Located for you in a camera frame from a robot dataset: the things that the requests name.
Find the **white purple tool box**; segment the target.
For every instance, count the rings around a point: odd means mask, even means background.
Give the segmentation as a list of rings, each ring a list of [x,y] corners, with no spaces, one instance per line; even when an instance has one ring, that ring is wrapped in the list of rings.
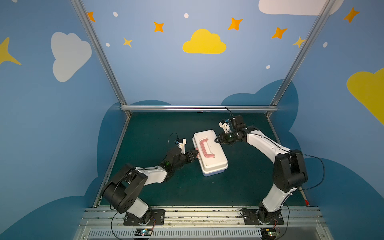
[[[198,160],[205,177],[223,173],[228,168],[228,160],[214,130],[198,132],[193,135],[195,150],[199,152]]]

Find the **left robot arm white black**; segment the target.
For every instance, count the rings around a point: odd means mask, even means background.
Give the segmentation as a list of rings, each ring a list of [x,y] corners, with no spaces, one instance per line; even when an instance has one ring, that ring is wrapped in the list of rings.
[[[120,214],[129,213],[142,223],[146,223],[149,221],[152,208],[139,198],[142,189],[147,185],[170,180],[176,170],[193,163],[198,154],[197,150],[183,152],[181,147],[174,147],[155,167],[139,168],[126,164],[104,185],[101,191],[102,198],[108,201],[111,209],[117,210]]]

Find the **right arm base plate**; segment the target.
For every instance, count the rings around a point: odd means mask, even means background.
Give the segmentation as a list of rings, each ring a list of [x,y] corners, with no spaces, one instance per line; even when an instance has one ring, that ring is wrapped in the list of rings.
[[[285,223],[280,210],[270,213],[264,209],[242,208],[240,214],[245,225],[283,225]]]

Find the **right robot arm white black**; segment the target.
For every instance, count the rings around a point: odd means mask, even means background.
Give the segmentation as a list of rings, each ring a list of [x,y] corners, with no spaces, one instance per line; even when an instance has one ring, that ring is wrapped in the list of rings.
[[[224,130],[215,139],[221,145],[246,142],[267,156],[274,164],[273,185],[260,202],[258,218],[267,223],[281,213],[289,196],[308,181],[307,169],[302,152],[290,150],[267,137],[261,130],[244,123],[241,115],[219,122]]]

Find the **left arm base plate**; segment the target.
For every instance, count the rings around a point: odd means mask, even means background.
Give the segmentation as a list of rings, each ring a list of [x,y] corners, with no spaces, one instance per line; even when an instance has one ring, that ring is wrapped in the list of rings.
[[[148,209],[141,217],[137,217],[129,212],[126,212],[124,226],[162,226],[165,220],[165,210],[163,209]]]

